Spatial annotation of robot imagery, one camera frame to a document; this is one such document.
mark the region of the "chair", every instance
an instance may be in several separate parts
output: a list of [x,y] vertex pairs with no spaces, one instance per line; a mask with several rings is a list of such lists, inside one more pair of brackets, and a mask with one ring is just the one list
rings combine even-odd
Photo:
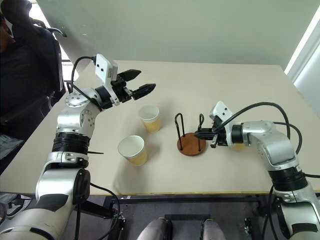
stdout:
[[1,116],[1,127],[10,127],[30,113],[41,112],[47,115],[52,106],[65,94],[62,74],[61,49],[58,41],[53,36],[54,32],[66,37],[57,28],[47,28],[42,21],[29,17],[32,4],[28,0],[3,0],[1,11],[5,18],[12,23],[12,34],[15,39],[23,39],[34,51],[43,64],[43,68],[50,72],[49,91],[46,95],[31,99],[19,106],[14,112]]

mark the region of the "paper cup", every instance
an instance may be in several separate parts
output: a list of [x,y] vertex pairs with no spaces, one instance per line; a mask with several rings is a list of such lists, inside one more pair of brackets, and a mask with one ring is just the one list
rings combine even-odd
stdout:
[[154,133],[161,128],[160,112],[157,106],[144,106],[140,108],[138,115],[148,132]]
[[147,161],[145,141],[140,136],[127,136],[118,145],[119,153],[135,166]]

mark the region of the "table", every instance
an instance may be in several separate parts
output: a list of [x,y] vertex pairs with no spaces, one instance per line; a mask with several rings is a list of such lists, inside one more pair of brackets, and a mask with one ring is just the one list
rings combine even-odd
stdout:
[[[209,64],[150,61],[116,61],[118,72],[138,69],[142,73],[127,83],[136,89],[146,83],[156,83],[148,96],[112,107],[96,118],[90,141],[88,170],[91,181],[120,195],[150,194],[223,194],[269,191],[271,179],[258,154],[252,148],[235,151],[229,147],[212,149],[207,144],[204,153],[194,157],[182,155],[177,149],[174,117],[183,114],[186,133],[194,132],[199,114],[204,114],[203,128],[211,126],[209,111],[222,100],[234,113],[256,102],[275,102],[286,111],[290,123],[299,127],[303,145],[300,165],[306,173],[319,174],[318,140],[320,120],[295,86],[277,65]],[[81,88],[101,85],[90,64],[76,81]],[[148,133],[138,117],[144,105],[157,105],[162,128]],[[33,194],[36,184],[52,150],[57,116],[64,108],[61,99],[38,126],[11,164],[0,176],[0,191]],[[280,112],[263,106],[242,114],[240,121],[281,121]],[[285,133],[285,128],[278,129]],[[118,143],[129,135],[141,136],[148,152],[142,166],[128,163],[117,150]],[[295,146],[298,137],[292,130]],[[320,191],[320,181],[309,179]],[[105,192],[91,188],[92,195]]]

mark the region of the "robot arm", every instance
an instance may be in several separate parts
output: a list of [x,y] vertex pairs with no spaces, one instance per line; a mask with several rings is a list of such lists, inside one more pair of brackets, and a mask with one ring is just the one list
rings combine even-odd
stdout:
[[117,74],[115,62],[98,54],[95,74],[103,85],[83,92],[76,86],[65,99],[65,108],[57,119],[52,152],[49,153],[36,185],[37,203],[22,211],[0,232],[0,239],[57,240],[67,225],[76,205],[90,195],[88,147],[97,115],[131,98],[149,94],[155,84],[145,84],[132,91],[126,82],[141,71],[128,70]]
[[299,166],[291,141],[270,121],[229,122],[219,132],[214,130],[231,117],[232,112],[219,101],[210,112],[212,128],[195,133],[198,138],[212,140],[211,147],[245,144],[254,147],[262,159],[279,199],[276,212],[286,238],[320,239],[320,204],[311,184]]

